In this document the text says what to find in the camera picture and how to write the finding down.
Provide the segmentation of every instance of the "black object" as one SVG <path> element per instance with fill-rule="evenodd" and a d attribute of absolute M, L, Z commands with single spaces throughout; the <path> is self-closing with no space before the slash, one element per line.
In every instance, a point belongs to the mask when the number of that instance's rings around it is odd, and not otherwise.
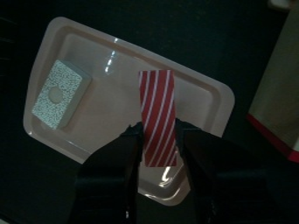
<path fill-rule="evenodd" d="M 2 3 L 0 8 L 0 93 L 6 90 L 6 79 L 12 65 L 18 35 L 16 3 Z"/>
<path fill-rule="evenodd" d="M 258 159 L 234 143 L 179 120 L 176 136 L 198 223 L 285 223 Z"/>
<path fill-rule="evenodd" d="M 176 119 L 199 224 L 285 223 L 267 190 L 266 170 L 235 144 Z M 143 125 L 98 150 L 79 171 L 70 223 L 136 223 L 136 179 Z"/>
<path fill-rule="evenodd" d="M 136 223 L 142 147 L 143 125 L 139 123 L 90 156 L 79 170 L 70 224 Z"/>

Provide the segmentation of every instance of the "dark background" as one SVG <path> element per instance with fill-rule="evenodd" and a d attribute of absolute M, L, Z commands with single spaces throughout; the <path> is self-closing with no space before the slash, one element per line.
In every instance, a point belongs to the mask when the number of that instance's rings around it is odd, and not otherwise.
<path fill-rule="evenodd" d="M 237 105 L 223 137 L 262 159 L 279 209 L 290 223 L 299 223 L 299 164 L 285 159 L 246 120 L 286 13 L 270 10 L 266 0 L 2 0 L 0 4 L 0 18 L 18 23 L 10 61 L 0 57 L 10 64 L 0 75 L 3 218 L 60 224 L 71 211 L 80 165 L 30 138 L 23 127 L 27 83 L 43 34 L 52 19 L 64 16 L 231 87 Z M 168 207 L 138 195 L 138 219 L 144 224 L 195 223 L 193 196 Z"/>

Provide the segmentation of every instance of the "plastic tray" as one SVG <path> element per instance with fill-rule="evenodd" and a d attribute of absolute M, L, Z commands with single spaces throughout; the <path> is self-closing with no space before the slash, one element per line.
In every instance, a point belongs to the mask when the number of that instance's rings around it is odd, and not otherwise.
<path fill-rule="evenodd" d="M 34 104 L 55 60 L 67 60 L 92 77 L 67 127 L 51 129 L 32 114 Z M 175 75 L 176 117 L 221 136 L 230 119 L 230 88 L 144 48 L 64 17 L 48 26 L 32 67 L 23 124 L 27 133 L 83 163 L 103 145 L 142 121 L 138 72 L 171 69 Z M 175 167 L 140 164 L 139 192 L 167 206 L 190 191 L 183 161 Z"/>

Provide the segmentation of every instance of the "speckled sponge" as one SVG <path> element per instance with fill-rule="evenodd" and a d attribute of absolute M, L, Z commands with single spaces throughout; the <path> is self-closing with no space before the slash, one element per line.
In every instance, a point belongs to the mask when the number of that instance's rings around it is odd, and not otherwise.
<path fill-rule="evenodd" d="M 52 129 L 67 126 L 90 82 L 90 76 L 68 61 L 55 61 L 32 107 L 32 113 Z"/>

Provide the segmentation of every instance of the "red stripe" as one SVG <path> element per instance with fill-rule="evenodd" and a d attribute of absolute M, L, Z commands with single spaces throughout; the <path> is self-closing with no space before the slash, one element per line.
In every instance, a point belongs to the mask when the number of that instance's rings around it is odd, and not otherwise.
<path fill-rule="evenodd" d="M 166 70 L 143 71 L 139 79 L 142 105 L 144 103 L 144 164 L 159 167 L 176 165 L 174 73 Z"/>
<path fill-rule="evenodd" d="M 285 154 L 289 160 L 299 163 L 299 151 L 293 150 L 293 148 L 279 139 L 274 132 L 261 123 L 261 121 L 253 115 L 247 115 L 247 119 L 259 133 L 265 136 L 267 141 Z"/>

